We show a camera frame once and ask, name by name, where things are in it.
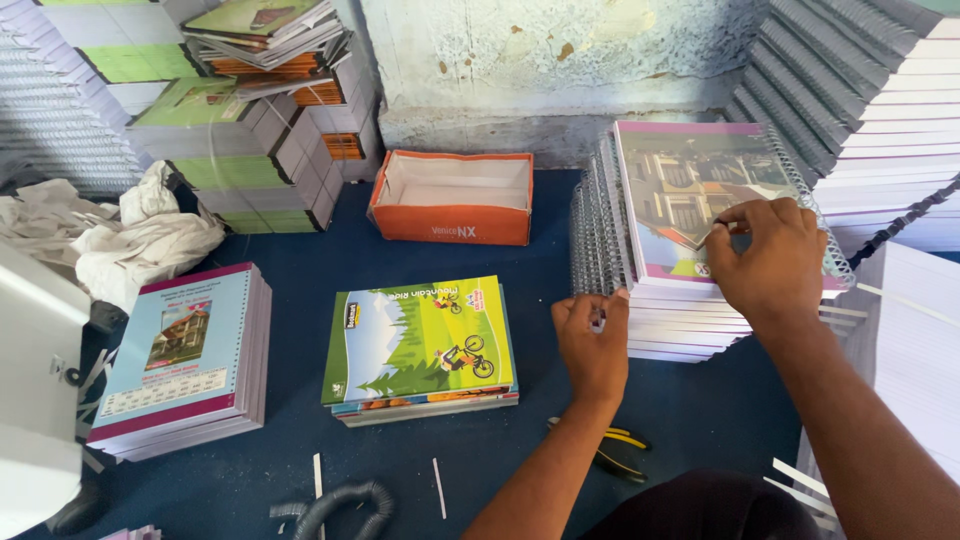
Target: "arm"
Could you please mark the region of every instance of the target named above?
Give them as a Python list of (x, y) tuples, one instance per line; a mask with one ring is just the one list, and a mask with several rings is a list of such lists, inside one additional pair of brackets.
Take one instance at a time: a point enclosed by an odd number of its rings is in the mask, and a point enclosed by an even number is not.
[[(844, 359), (818, 318), (827, 234), (792, 199), (752, 201), (720, 214), (707, 239), (724, 297), (754, 328), (800, 412), (850, 538), (955, 538), (960, 488)], [(750, 231), (751, 247), (731, 248)]]
[[(552, 308), (573, 400), (546, 439), (464, 533), (465, 540), (560, 538), (604, 431), (627, 383), (624, 289), (610, 298), (580, 295)], [(594, 310), (607, 313), (603, 333), (590, 329)]]

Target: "dark shorts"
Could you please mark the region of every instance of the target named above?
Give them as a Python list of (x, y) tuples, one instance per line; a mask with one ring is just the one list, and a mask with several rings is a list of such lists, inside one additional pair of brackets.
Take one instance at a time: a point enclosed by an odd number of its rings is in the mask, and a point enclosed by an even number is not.
[(618, 506), (582, 540), (670, 538), (818, 540), (813, 518), (793, 497), (761, 478), (732, 471), (690, 471)]

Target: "orange shoebox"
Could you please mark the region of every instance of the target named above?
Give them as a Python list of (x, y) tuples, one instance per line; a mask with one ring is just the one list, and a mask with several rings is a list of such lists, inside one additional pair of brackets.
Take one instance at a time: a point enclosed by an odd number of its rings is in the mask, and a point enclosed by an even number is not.
[(533, 154), (387, 152), (367, 216), (388, 240), (525, 246)]

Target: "left hand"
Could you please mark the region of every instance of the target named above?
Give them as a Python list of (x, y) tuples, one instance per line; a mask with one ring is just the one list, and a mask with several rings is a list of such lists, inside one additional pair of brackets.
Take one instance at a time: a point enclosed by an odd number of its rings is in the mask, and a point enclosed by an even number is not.
[[(574, 402), (600, 401), (616, 408), (623, 400), (628, 371), (628, 298), (630, 294), (621, 288), (609, 298), (580, 294), (550, 308)], [(591, 327), (596, 309), (603, 309), (607, 315), (600, 333)]]

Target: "tree illustration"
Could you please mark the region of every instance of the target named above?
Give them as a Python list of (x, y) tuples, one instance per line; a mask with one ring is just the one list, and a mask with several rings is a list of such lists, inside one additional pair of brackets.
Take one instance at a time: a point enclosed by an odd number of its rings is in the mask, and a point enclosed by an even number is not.
[(426, 360), (421, 360), (419, 364), (407, 365), (398, 368), (393, 373), (385, 373), (375, 380), (360, 384), (357, 388), (373, 390), (380, 394), (380, 397), (449, 389), (449, 374), (447, 374), (447, 377), (440, 377), (437, 375), (438, 371), (444, 372), (438, 360), (434, 360), (430, 364), (427, 364)]

